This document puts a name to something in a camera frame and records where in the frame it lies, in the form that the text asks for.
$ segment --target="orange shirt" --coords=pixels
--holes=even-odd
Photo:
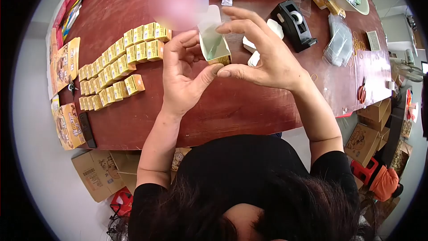
[[[385,166],[379,170],[370,186],[370,191],[373,191],[377,200],[383,202],[391,198],[393,192],[397,189],[399,177],[394,169],[388,169]]]

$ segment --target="barcode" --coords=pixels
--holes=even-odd
[[[88,175],[88,174],[91,174],[91,173],[93,173],[95,171],[95,169],[90,169],[90,170],[88,170],[88,171],[85,171],[85,172],[83,172],[83,176],[86,176],[86,175]]]

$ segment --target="woman's hair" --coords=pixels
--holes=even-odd
[[[175,180],[168,191],[147,199],[140,214],[132,214],[130,220],[124,218],[122,224],[129,221],[127,232],[126,227],[118,226],[124,230],[115,240],[237,240],[235,226],[223,215],[226,199],[205,191],[192,188],[184,179]],[[264,192],[264,211],[253,224],[263,240],[375,238],[376,222],[360,222],[361,211],[366,211],[367,205],[374,208],[374,202],[367,199],[360,205],[336,183],[292,173],[272,174]]]
[[[397,189],[393,192],[392,197],[395,198],[395,197],[400,196],[401,193],[403,192],[403,190],[404,190],[403,185],[401,183],[399,183],[399,186],[397,186]]]

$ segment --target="black tape dispenser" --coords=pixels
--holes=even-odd
[[[294,1],[279,3],[270,16],[281,25],[296,52],[302,52],[318,42],[316,38],[312,38],[306,20]]]

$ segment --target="woman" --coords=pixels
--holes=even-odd
[[[260,16],[233,7],[223,12],[232,21],[217,32],[244,34],[260,62],[212,64],[191,80],[190,65],[204,59],[198,33],[181,33],[165,45],[163,106],[142,148],[129,240],[331,241],[364,235],[368,226],[358,225],[358,191],[329,105]],[[291,91],[310,141],[310,173],[286,141],[240,135],[193,148],[171,184],[181,118],[217,77]]]

